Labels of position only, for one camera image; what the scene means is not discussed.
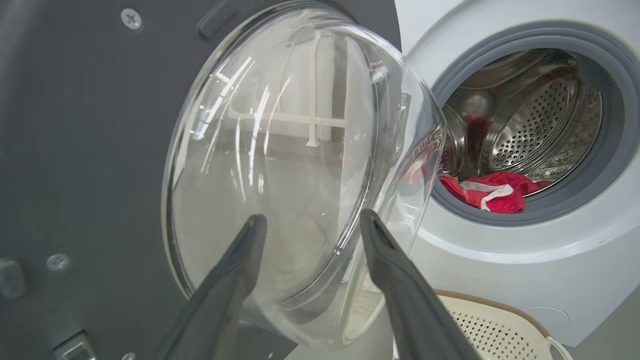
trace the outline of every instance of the screw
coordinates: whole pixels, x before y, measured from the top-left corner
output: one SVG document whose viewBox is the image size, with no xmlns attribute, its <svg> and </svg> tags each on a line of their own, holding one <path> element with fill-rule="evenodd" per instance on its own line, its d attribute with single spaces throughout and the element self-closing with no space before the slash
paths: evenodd
<svg viewBox="0 0 640 360">
<path fill-rule="evenodd" d="M 66 254 L 55 254 L 47 259 L 47 268 L 51 271 L 63 270 L 69 264 L 69 257 Z"/>
<path fill-rule="evenodd" d="M 130 8 L 126 8 L 120 12 L 120 19 L 124 26 L 131 30 L 140 29 L 142 26 L 142 17 L 136 10 Z"/>
</svg>

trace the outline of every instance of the beige plastic basket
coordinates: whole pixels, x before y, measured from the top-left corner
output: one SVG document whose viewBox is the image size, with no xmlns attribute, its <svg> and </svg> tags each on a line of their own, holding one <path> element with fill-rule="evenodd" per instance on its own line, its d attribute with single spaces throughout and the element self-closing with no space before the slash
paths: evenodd
<svg viewBox="0 0 640 360">
<path fill-rule="evenodd" d="M 562 344 L 523 311 L 470 295 L 436 293 L 483 359 L 553 360 L 553 346 L 565 360 L 573 360 Z"/>
</svg>

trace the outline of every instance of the laundry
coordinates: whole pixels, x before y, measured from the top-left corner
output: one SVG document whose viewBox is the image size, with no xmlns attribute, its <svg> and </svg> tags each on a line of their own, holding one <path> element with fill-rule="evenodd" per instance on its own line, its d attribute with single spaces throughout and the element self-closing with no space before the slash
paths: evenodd
<svg viewBox="0 0 640 360">
<path fill-rule="evenodd" d="M 440 181 L 455 197 L 476 208 L 492 213 L 513 214 L 524 210 L 524 195 L 550 184 L 534 183 L 528 177 L 510 172 L 494 172 L 485 177 L 471 177 L 458 182 L 457 178 L 442 175 Z"/>
</svg>

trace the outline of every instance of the gray floor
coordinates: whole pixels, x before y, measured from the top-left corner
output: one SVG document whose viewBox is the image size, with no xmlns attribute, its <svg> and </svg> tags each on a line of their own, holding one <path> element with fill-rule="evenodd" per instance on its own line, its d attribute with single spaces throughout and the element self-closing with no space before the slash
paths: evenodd
<svg viewBox="0 0 640 360">
<path fill-rule="evenodd" d="M 298 346 L 286 360 L 391 360 L 391 328 L 386 313 L 353 345 L 338 352 Z M 574 360 L 640 359 L 640 290 L 579 346 L 568 349 Z M 554 359 L 561 359 L 555 354 Z"/>
</svg>

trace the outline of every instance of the basket handle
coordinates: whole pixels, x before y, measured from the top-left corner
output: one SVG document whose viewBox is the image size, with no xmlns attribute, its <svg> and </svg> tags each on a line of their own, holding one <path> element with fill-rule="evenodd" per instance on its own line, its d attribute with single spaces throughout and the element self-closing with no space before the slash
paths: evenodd
<svg viewBox="0 0 640 360">
<path fill-rule="evenodd" d="M 562 344 L 557 342 L 554 338 L 549 336 L 545 340 L 549 342 L 549 345 L 552 345 L 553 347 L 556 348 L 556 350 L 558 350 L 558 352 L 560 353 L 560 355 L 562 355 L 564 360 L 573 360 L 573 358 L 571 357 L 571 354 L 569 354 L 569 351 L 567 351 L 566 348 Z"/>
</svg>

